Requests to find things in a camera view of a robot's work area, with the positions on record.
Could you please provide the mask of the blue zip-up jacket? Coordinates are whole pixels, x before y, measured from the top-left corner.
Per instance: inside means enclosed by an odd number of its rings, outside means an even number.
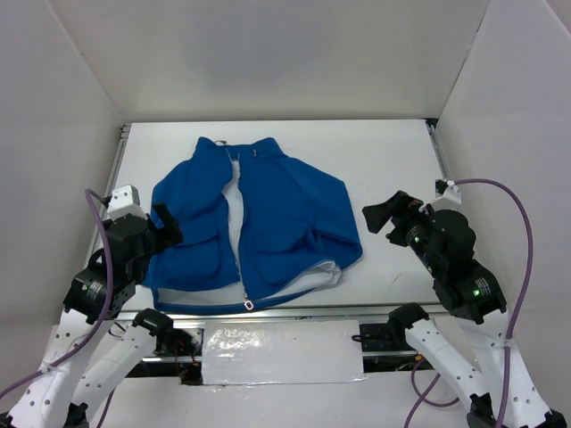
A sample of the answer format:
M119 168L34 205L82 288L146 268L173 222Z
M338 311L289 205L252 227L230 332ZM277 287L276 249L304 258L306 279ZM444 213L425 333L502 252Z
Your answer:
M363 253L344 182L285 154L271 137L219 145L153 189L183 241L153 257L145 286L161 311L266 309L336 286Z

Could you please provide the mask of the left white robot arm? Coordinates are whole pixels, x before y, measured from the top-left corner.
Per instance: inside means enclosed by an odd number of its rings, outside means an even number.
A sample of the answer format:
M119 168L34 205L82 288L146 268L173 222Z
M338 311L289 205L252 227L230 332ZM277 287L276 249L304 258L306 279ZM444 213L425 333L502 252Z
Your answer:
M98 222L103 248L73 279L53 341L40 368L16 383L26 390L2 413L3 427L88 427L143 357L173 349L172 318L147 308L137 313L110 351L94 365L89 363L134 295L152 256L182 241L167 207L158 203L153 210L161 221L158 226L148 215L131 213Z

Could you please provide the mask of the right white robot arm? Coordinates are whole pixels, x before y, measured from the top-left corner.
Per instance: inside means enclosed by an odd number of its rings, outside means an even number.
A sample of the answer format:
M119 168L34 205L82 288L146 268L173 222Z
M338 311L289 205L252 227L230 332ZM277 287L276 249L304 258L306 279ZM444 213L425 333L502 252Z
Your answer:
M470 427L564 427L536 389L509 336L507 302L493 273L474 257L476 234L457 210L435 210L403 191L363 208L367 228L393 223L390 243L410 248L433 278L438 300L467 336L472 365L416 303L389 315L388 338L398 349L418 351L450 385Z

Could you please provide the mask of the white foil-covered panel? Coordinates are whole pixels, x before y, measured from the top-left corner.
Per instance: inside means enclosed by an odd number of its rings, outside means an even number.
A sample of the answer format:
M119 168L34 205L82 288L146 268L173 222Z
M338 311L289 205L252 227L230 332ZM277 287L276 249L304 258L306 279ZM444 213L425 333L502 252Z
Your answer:
M207 385L351 383L365 378L356 321L209 324Z

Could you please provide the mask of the aluminium table frame rail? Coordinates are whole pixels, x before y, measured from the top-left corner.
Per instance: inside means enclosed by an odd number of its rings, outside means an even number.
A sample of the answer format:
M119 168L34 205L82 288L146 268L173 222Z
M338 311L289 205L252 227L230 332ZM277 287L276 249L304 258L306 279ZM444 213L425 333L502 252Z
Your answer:
M148 208L154 185L191 156L201 136L231 144L274 137L287 154L342 179L357 212L399 190L429 200L442 176L422 119L155 122L124 125L109 187L134 185ZM415 255L391 245L383 234L371 234L359 213L356 223L363 257L336 288L250 312L247 319L380 317L409 302L442 314L431 277Z

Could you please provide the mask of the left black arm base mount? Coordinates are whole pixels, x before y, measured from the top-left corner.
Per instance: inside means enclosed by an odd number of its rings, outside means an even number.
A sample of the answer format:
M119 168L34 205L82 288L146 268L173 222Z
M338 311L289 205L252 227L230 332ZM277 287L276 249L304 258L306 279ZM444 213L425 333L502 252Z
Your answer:
M157 342L153 356L184 385L201 385L203 333L199 327L173 329Z

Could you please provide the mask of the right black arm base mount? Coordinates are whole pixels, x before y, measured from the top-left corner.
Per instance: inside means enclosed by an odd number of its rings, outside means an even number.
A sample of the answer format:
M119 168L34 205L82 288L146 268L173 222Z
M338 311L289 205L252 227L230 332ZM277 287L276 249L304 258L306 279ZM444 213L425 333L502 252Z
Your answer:
M418 354L387 323L360 324L359 329L352 341L360 345L364 357L412 357Z

